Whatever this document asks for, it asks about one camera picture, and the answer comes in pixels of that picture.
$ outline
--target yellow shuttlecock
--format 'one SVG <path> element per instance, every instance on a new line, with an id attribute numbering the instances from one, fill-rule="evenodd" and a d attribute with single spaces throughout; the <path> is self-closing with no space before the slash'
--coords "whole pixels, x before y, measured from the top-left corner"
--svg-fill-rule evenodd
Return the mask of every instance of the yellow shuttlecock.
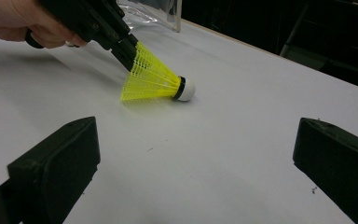
<path id="1" fill-rule="evenodd" d="M 121 100 L 172 97 L 190 100 L 196 88 L 189 79 L 177 76 L 140 41 L 136 45 L 133 67 L 124 83 Z"/>

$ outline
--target shuttlecock skirt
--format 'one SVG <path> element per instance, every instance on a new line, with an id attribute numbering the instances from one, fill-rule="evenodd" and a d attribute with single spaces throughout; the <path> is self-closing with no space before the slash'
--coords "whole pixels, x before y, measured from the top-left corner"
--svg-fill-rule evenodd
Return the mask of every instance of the shuttlecock skirt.
<path id="1" fill-rule="evenodd" d="M 121 92 L 121 100 L 175 96 L 181 85 L 181 78 L 141 42 L 137 43 L 136 51 L 133 67 Z"/>

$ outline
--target black band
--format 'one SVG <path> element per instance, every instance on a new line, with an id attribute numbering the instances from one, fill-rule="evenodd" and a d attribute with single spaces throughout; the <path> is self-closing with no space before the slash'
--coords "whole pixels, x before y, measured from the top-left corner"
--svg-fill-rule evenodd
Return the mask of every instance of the black band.
<path id="1" fill-rule="evenodd" d="M 32 47 L 36 48 L 36 49 L 42 49 L 43 46 L 41 46 L 39 43 L 36 42 L 36 40 L 34 40 L 31 36 L 31 29 L 27 30 L 27 34 L 25 35 L 25 41 Z"/>
<path id="2" fill-rule="evenodd" d="M 173 100 L 179 99 L 179 97 L 183 93 L 183 90 L 185 89 L 185 85 L 186 85 L 186 79 L 184 77 L 180 77 L 180 86 L 178 92 L 175 94 L 175 96 L 173 96 Z"/>

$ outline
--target black mechanical arm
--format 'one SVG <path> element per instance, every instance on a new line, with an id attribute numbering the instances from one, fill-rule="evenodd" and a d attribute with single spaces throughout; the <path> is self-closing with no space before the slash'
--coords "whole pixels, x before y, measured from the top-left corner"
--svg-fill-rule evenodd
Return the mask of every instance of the black mechanical arm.
<path id="1" fill-rule="evenodd" d="M 39 0 L 57 20 L 89 42 L 95 40 L 127 68 L 132 69 L 138 40 L 130 34 L 130 27 L 122 20 L 124 11 L 116 0 Z M 33 41 L 27 42 L 43 48 Z"/>

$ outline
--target white surface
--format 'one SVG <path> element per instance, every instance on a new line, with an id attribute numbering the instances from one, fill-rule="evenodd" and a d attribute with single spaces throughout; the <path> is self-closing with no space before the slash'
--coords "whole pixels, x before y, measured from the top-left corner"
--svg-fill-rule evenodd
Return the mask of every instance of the white surface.
<path id="1" fill-rule="evenodd" d="M 292 155 L 302 117 L 358 135 L 358 87 L 186 23 L 134 34 L 196 83 L 191 101 L 122 104 L 127 73 L 96 43 L 0 41 L 0 183 L 63 124 L 95 116 L 102 162 L 65 223 L 351 223 Z"/>

